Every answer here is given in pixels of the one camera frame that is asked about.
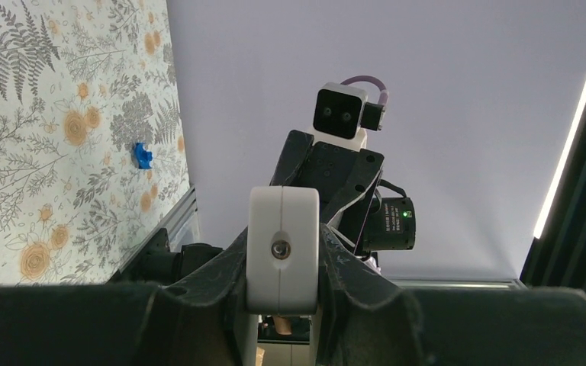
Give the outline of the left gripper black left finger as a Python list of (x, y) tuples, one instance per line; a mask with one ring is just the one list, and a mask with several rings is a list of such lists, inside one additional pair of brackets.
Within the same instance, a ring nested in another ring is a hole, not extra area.
[(106, 284), (0, 287), (0, 365), (243, 365), (246, 234), (173, 252), (157, 231)]

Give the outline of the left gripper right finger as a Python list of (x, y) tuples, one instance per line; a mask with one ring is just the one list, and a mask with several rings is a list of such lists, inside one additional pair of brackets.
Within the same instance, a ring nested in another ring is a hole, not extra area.
[(402, 288), (321, 225), (318, 365), (586, 365), (586, 294)]

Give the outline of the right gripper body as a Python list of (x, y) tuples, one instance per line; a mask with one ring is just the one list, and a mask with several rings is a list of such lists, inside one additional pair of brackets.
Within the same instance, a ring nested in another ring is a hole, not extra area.
[(315, 144), (300, 170), (300, 186), (320, 198), (320, 222), (328, 224), (345, 210), (367, 204), (373, 196), (385, 157), (369, 149), (353, 151), (329, 143)]

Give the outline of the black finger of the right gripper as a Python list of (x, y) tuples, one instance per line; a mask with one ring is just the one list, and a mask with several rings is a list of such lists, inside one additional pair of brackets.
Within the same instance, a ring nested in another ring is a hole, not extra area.
[(300, 130), (288, 133), (270, 181), (271, 186), (295, 185), (313, 142), (312, 134)]

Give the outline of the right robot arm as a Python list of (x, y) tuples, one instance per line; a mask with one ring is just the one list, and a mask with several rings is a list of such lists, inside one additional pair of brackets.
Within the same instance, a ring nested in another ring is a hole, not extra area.
[(405, 190), (382, 177), (385, 157), (315, 140), (299, 130), (288, 133), (271, 185), (313, 188), (320, 221), (354, 255), (412, 250), (416, 212)]

